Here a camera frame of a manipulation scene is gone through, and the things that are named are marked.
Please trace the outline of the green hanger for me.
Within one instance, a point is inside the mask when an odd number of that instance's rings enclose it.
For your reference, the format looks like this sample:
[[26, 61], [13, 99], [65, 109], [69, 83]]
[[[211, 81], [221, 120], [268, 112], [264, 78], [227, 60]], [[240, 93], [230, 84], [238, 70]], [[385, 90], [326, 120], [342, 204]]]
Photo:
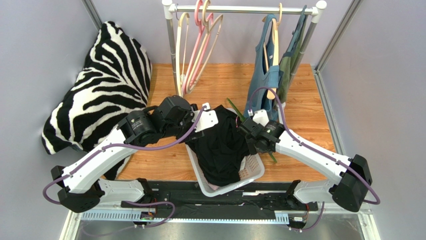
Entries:
[[[230, 104], [230, 106], [232, 107], [232, 109], [235, 111], [237, 118], [241, 118], [241, 120], [245, 120], [245, 117], [243, 116], [243, 114], [238, 110], [238, 108], [234, 105], [234, 103], [227, 97], [226, 98], [227, 102]], [[277, 159], [274, 157], [274, 155], [272, 153], [268, 153], [269, 156], [271, 157], [271, 159], [273, 160], [273, 162], [276, 164], [278, 161]]]

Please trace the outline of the pink lilac tank top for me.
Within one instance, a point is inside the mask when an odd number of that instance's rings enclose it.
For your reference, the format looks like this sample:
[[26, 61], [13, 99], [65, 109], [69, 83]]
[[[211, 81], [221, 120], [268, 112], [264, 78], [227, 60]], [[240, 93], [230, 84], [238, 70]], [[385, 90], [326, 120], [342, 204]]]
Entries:
[[220, 186], [217, 186], [217, 185], [215, 185], [215, 184], [212, 184], [212, 183], [210, 183], [210, 182], [208, 182], [207, 183], [207, 185], [213, 190], [213, 191], [217, 191], [219, 188], [220, 188]]

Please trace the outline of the cream white hanger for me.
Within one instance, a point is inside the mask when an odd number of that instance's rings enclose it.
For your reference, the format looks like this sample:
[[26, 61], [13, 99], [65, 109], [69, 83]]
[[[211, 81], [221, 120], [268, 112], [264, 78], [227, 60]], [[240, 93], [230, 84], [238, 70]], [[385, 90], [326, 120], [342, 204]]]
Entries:
[[[177, 22], [177, 32], [176, 32], [176, 43], [175, 43], [175, 68], [176, 68], [176, 84], [177, 84], [177, 92], [180, 97], [184, 97], [184, 91], [183, 91], [183, 77], [185, 76], [183, 74], [183, 70], [185, 68], [185, 57], [186, 57], [186, 45], [187, 45], [187, 39], [188, 39], [188, 30], [189, 30], [189, 13], [183, 12], [180, 16], [178, 22]], [[186, 24], [186, 37], [184, 41], [184, 48], [183, 48], [183, 64], [181, 64], [181, 41], [182, 41], [182, 31], [184, 24]]]

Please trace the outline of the beige hanger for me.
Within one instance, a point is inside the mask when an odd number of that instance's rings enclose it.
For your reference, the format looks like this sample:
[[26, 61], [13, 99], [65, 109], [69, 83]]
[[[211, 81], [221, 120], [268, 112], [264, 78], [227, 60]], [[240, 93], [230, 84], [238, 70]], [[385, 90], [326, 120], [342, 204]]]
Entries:
[[214, 17], [213, 13], [207, 14], [210, 0], [198, 0], [194, 10], [195, 25], [198, 26], [198, 36], [186, 72], [183, 92], [190, 94], [201, 78], [201, 75], [216, 46], [224, 16]]

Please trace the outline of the pink plastic hanger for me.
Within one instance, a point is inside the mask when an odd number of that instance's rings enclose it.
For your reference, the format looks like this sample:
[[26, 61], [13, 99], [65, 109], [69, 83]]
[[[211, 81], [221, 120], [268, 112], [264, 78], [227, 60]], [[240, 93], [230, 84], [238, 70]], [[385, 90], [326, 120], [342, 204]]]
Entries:
[[201, 17], [199, 16], [200, 7], [203, 6], [203, 10], [205, 10], [209, 3], [209, 0], [196, 1], [194, 10], [194, 22], [195, 25], [198, 27], [198, 35], [194, 44], [191, 57], [189, 59], [188, 68], [183, 78], [183, 93], [185, 95], [190, 94], [193, 91], [195, 85], [197, 84], [200, 78], [200, 74], [203, 71], [202, 68], [206, 65], [206, 62], [209, 59], [209, 56], [207, 56], [202, 66], [201, 61], [205, 55], [212, 34], [210, 30], [210, 24], [213, 24], [214, 15], [210, 13], [208, 16], [206, 16], [206, 12], [202, 11]]

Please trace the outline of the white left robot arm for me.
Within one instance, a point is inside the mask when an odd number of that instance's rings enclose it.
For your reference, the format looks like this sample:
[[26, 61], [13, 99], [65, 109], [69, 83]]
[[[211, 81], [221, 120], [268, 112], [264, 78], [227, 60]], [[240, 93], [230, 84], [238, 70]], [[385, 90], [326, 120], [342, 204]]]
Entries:
[[51, 170], [52, 184], [60, 187], [54, 203], [75, 213], [104, 203], [141, 204], [150, 191], [145, 179], [108, 180], [106, 172], [137, 151], [160, 150], [157, 143], [161, 139], [174, 137], [175, 144], [180, 144], [202, 137], [206, 129], [203, 122], [217, 122], [212, 109], [208, 105], [198, 108], [178, 95], [130, 112], [78, 162]]

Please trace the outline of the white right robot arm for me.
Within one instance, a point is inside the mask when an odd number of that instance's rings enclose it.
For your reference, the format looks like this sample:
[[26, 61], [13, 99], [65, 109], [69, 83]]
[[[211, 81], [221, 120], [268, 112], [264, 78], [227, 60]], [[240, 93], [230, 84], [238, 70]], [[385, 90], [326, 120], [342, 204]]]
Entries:
[[326, 177], [316, 182], [292, 182], [287, 194], [301, 203], [335, 203], [356, 213], [362, 204], [368, 202], [367, 194], [373, 192], [368, 161], [359, 154], [349, 157], [334, 153], [272, 120], [262, 125], [247, 118], [239, 124], [237, 131], [244, 136], [251, 154], [277, 153], [289, 156]]

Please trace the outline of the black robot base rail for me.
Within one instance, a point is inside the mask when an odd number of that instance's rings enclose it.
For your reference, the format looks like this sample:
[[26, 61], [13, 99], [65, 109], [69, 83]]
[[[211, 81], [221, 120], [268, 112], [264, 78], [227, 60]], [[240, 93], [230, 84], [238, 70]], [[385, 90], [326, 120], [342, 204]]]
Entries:
[[195, 181], [148, 181], [148, 194], [140, 207], [127, 203], [99, 205], [80, 214], [86, 221], [158, 223], [306, 223], [315, 214], [325, 213], [321, 203], [302, 203], [293, 196], [296, 182], [253, 182], [213, 197], [204, 195]]

